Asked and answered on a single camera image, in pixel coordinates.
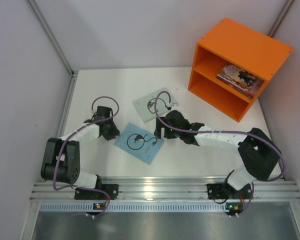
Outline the pale green Gatsby book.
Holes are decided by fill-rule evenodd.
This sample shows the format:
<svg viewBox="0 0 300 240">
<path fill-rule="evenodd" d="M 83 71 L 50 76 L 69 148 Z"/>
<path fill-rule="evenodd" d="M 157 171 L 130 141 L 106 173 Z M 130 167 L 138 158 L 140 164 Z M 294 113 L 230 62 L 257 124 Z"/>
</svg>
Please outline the pale green Gatsby book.
<svg viewBox="0 0 300 240">
<path fill-rule="evenodd" d="M 152 93 L 149 93 L 143 97 L 140 97 L 132 102 L 133 106 L 135 107 L 136 111 L 138 112 L 139 116 L 141 117 L 144 123 L 147 123 L 156 118 L 155 99 L 158 96 L 158 94 L 162 91 L 169 92 L 169 90 L 166 87 L 164 87 Z M 162 116 L 169 112 L 167 108 L 169 103 L 169 96 L 166 93 L 162 93 L 159 96 L 156 105 L 157 113 L 159 116 Z"/>
</svg>

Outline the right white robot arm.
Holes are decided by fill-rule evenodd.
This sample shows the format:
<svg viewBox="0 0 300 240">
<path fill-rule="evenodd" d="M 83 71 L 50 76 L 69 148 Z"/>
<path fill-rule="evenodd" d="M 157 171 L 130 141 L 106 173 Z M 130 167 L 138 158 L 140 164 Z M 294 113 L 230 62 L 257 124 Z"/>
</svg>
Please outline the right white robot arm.
<svg viewBox="0 0 300 240">
<path fill-rule="evenodd" d="M 185 144 L 197 147 L 213 147 L 237 154 L 242 164 L 225 180 L 231 190 L 239 191 L 253 181 L 270 182 L 281 151 L 259 128 L 248 132 L 211 128 L 203 123 L 190 123 L 183 114 L 172 110 L 156 118 L 156 138 L 179 138 Z"/>
</svg>

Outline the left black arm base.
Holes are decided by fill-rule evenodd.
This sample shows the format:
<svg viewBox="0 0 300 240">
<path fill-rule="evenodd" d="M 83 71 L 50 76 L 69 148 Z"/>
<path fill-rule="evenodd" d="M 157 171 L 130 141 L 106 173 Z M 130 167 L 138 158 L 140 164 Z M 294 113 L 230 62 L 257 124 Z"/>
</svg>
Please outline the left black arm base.
<svg viewBox="0 0 300 240">
<path fill-rule="evenodd" d="M 107 193 L 110 200 L 115 200 L 119 194 L 118 184 L 102 184 L 101 187 L 97 189 Z M 75 200 L 105 200 L 106 198 L 107 196 L 102 192 L 81 188 L 77 188 L 74 195 Z"/>
</svg>

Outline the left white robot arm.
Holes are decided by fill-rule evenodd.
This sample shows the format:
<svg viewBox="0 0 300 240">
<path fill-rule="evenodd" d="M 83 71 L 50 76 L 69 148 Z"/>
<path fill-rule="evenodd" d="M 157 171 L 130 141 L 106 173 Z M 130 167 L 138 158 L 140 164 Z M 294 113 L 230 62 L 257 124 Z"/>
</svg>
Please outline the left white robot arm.
<svg viewBox="0 0 300 240">
<path fill-rule="evenodd" d="M 113 110 L 110 107 L 98 106 L 91 119 L 83 122 L 80 131 L 61 138 L 49 138 L 46 142 L 40 176 L 53 181 L 57 161 L 59 161 L 56 181 L 72 187 L 101 189 L 102 180 L 97 174 L 81 169 L 81 153 L 84 145 L 103 137 L 106 141 L 115 139 L 120 131 L 113 121 Z"/>
</svg>

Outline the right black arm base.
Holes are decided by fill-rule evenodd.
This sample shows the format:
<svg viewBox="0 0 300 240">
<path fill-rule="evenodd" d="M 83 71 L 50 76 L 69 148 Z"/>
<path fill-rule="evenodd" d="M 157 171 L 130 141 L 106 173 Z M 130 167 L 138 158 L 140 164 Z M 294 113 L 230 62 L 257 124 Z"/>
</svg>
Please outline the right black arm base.
<svg viewBox="0 0 300 240">
<path fill-rule="evenodd" d="M 217 204 L 224 204 L 230 196 L 225 183 L 209 183 L 207 186 L 208 199 Z"/>
</svg>

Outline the dark cover paperback book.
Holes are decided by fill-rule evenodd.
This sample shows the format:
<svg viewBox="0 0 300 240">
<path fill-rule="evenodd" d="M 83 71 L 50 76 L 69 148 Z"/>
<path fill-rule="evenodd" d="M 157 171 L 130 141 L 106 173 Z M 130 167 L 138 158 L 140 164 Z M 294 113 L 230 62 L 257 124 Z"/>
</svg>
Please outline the dark cover paperback book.
<svg viewBox="0 0 300 240">
<path fill-rule="evenodd" d="M 225 78 L 222 78 L 220 76 L 216 77 L 218 80 L 222 81 L 223 83 L 229 85 L 230 87 L 232 87 L 233 89 L 235 89 L 236 91 L 240 92 L 241 94 L 245 95 L 246 97 L 253 99 L 253 95 L 249 94 L 247 91 L 245 91 L 242 87 L 239 87 L 237 84 L 233 83 L 232 81 L 229 81 Z"/>
</svg>

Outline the light blue booklet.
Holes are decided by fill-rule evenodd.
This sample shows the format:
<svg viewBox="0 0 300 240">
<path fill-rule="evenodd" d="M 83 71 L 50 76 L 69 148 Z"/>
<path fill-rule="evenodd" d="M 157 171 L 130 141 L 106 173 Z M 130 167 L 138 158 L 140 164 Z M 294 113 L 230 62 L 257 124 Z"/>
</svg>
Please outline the light blue booklet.
<svg viewBox="0 0 300 240">
<path fill-rule="evenodd" d="M 162 138 L 157 138 L 151 132 L 130 122 L 114 145 L 147 165 L 151 165 L 163 143 Z"/>
</svg>

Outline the pink Shakespeare story book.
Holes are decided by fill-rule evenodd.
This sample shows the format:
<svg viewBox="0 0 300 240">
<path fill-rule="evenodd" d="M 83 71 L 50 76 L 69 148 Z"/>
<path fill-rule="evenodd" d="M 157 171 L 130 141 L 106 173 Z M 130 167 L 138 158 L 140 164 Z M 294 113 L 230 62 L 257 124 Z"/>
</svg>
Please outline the pink Shakespeare story book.
<svg viewBox="0 0 300 240">
<path fill-rule="evenodd" d="M 237 84 L 249 94 L 253 95 L 253 97 L 258 93 L 264 83 L 261 78 L 231 63 L 225 65 L 216 77 L 217 76 Z"/>
</svg>

